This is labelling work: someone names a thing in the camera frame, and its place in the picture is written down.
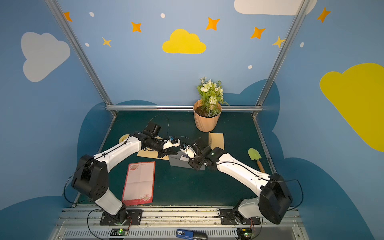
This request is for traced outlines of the small yellow envelope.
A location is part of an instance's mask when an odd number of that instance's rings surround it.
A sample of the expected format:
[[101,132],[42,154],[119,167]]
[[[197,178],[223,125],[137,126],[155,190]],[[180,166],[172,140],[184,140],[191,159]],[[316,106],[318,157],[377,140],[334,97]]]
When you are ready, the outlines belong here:
[[224,134],[209,132],[208,138],[209,138],[209,146],[212,150],[214,150],[215,148],[220,148],[222,150],[225,149]]

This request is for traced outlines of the grey envelope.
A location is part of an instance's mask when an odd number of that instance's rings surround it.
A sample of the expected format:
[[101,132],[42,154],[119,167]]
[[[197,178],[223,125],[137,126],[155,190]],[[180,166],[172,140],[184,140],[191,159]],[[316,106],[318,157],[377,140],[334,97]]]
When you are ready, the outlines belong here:
[[182,151],[178,151],[175,155],[168,155],[170,165],[173,167],[194,169],[194,170],[205,170],[204,165],[198,165],[194,160],[189,159],[189,161],[180,160],[181,155],[184,154]]

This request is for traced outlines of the red letter paper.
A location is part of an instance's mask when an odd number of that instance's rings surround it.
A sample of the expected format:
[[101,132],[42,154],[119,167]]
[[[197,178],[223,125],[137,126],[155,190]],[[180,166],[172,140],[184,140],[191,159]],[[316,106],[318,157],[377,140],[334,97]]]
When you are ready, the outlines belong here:
[[122,197],[126,206],[153,202],[155,165],[155,162],[129,164]]

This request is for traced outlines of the blue floral letter paper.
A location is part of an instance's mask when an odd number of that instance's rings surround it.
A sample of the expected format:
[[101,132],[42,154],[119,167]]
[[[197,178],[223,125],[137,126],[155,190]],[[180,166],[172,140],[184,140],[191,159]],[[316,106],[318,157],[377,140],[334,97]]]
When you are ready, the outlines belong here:
[[189,161],[189,159],[190,158],[187,155],[184,155],[184,154],[182,154],[181,157],[180,157],[180,160],[182,160],[182,161]]

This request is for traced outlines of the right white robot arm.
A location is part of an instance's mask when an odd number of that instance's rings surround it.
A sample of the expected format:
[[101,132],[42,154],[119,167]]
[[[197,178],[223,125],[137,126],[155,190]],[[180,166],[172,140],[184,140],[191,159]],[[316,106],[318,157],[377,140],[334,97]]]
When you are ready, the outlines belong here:
[[240,200],[227,219],[242,225],[260,213],[273,224],[281,223],[293,202],[292,194],[281,175],[271,176],[257,171],[219,147],[212,149],[201,138],[192,144],[182,144],[181,151],[188,156],[189,165],[193,169],[198,171],[202,166],[212,167],[233,177],[256,194],[255,198]]

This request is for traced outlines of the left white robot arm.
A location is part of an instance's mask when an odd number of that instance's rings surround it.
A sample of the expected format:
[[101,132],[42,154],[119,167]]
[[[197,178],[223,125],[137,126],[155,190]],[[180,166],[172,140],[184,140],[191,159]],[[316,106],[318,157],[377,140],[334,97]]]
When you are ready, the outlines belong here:
[[109,173],[126,158],[143,149],[156,151],[158,158],[175,155],[173,148],[180,145],[180,140],[172,136],[159,139],[160,129],[160,125],[149,122],[143,131],[130,134],[116,146],[93,156],[82,156],[72,178],[72,188],[110,216],[117,218],[125,215],[124,203],[110,190]]

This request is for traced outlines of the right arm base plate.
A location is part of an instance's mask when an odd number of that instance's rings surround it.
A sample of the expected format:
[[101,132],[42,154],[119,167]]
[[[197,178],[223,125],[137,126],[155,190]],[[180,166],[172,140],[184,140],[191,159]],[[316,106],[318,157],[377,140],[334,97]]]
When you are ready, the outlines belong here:
[[260,225],[259,217],[251,217],[249,219],[242,216],[234,209],[219,209],[218,215],[222,225]]

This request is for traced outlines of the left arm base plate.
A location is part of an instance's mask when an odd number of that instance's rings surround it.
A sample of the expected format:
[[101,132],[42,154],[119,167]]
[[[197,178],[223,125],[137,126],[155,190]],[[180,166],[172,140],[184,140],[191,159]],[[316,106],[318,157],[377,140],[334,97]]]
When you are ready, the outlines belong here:
[[143,210],[122,209],[116,215],[103,211],[101,226],[138,226],[141,223]]

